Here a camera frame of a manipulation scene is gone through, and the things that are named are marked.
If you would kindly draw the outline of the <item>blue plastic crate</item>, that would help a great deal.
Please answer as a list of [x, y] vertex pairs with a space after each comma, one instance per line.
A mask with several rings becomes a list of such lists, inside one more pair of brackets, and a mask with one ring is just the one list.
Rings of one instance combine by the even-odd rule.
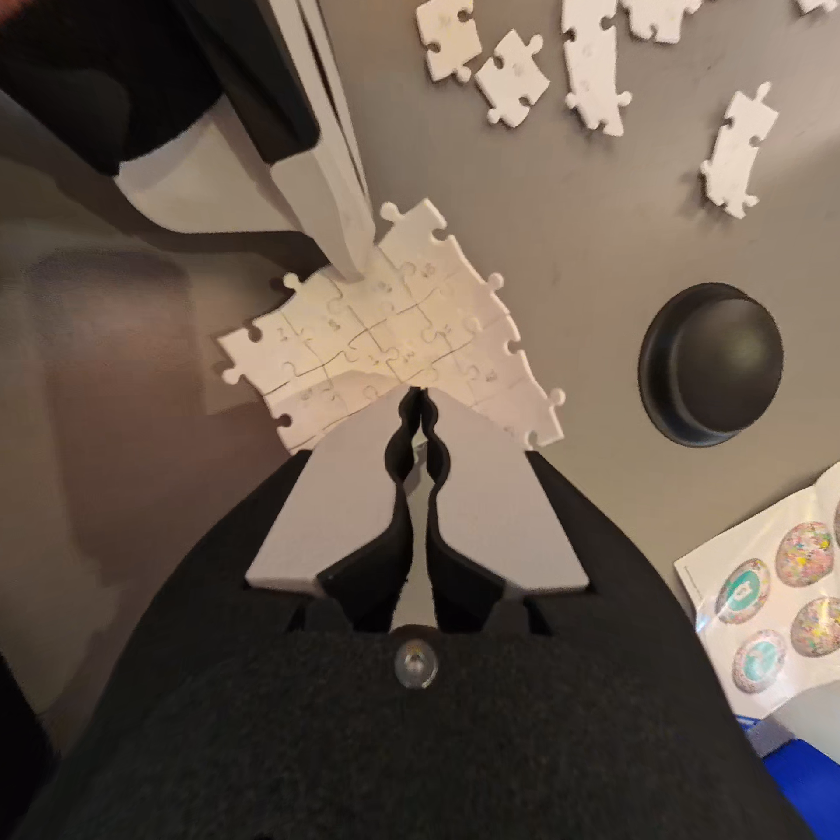
[[839, 765], [768, 717], [736, 716], [780, 791], [819, 839], [839, 838]]

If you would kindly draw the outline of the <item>white printed paper sheet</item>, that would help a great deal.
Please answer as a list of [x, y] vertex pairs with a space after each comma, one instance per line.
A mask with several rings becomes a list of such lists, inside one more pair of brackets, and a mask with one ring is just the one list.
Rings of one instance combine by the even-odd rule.
[[839, 464], [675, 562], [736, 718], [839, 677]]

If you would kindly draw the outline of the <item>black round stand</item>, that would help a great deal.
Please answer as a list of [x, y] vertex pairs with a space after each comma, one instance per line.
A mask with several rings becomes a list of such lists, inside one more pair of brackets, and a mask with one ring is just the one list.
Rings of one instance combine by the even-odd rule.
[[781, 331], [746, 292], [697, 284], [669, 299], [649, 324], [637, 384], [651, 423], [688, 448], [723, 444], [755, 424], [784, 371]]

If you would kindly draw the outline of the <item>curved assembled puzzle section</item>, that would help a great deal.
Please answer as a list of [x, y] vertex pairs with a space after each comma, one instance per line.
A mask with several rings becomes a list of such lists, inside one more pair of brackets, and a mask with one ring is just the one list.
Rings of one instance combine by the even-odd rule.
[[532, 372], [502, 275], [478, 272], [428, 197], [381, 219], [362, 278], [286, 274], [288, 299], [217, 339], [224, 382], [262, 398], [289, 454], [400, 385], [454, 397], [526, 449], [561, 441], [565, 395]]

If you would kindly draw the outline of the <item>pile of white puzzle pieces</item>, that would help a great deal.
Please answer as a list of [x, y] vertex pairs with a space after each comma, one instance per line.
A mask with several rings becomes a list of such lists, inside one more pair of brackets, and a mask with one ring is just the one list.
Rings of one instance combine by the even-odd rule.
[[[474, 81], [485, 97], [490, 124], [517, 128], [548, 90], [550, 81], [536, 55], [543, 37], [524, 40], [516, 30], [499, 41], [481, 68], [469, 63], [482, 55], [472, 1], [431, 1], [416, 7], [416, 28], [426, 48], [427, 73], [432, 81], [454, 77]], [[616, 87], [616, 29], [606, 27], [622, 8], [633, 37], [660, 45], [678, 44], [684, 18], [701, 1], [562, 1], [563, 56], [570, 85], [565, 106], [577, 112], [588, 130], [610, 137], [624, 134], [622, 110], [632, 101], [630, 91]]]

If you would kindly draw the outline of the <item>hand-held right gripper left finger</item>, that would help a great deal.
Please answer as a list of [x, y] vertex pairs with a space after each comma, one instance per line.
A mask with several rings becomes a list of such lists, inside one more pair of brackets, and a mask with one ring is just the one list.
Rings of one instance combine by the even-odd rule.
[[312, 450], [245, 582], [336, 602], [356, 631], [386, 634], [413, 564], [405, 489], [421, 391], [397, 387]]

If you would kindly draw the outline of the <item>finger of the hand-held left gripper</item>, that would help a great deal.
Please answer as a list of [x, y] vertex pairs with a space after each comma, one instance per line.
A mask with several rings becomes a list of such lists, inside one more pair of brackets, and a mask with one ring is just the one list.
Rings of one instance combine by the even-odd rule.
[[302, 232], [226, 98], [168, 143], [121, 163], [130, 204], [177, 234]]
[[268, 1], [318, 128], [310, 149], [270, 167], [270, 177], [340, 276], [361, 281], [375, 244], [375, 221], [331, 38], [319, 2]]

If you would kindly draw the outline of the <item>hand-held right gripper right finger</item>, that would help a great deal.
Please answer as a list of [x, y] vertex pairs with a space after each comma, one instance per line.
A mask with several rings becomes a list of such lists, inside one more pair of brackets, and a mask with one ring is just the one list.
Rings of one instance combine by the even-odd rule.
[[482, 629], [498, 603], [590, 584], [529, 460], [497, 425], [436, 388], [423, 393], [427, 575], [443, 631]]

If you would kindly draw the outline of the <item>joined white puzzle piece pair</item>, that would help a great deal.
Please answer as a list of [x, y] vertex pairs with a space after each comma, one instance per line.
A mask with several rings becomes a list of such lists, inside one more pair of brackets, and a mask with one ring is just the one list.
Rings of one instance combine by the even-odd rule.
[[743, 219], [759, 198], [748, 193], [749, 178], [759, 152], [779, 113], [765, 99], [772, 83], [759, 85], [753, 97], [741, 91], [732, 96], [723, 115], [710, 158], [700, 165], [706, 198], [725, 213]]

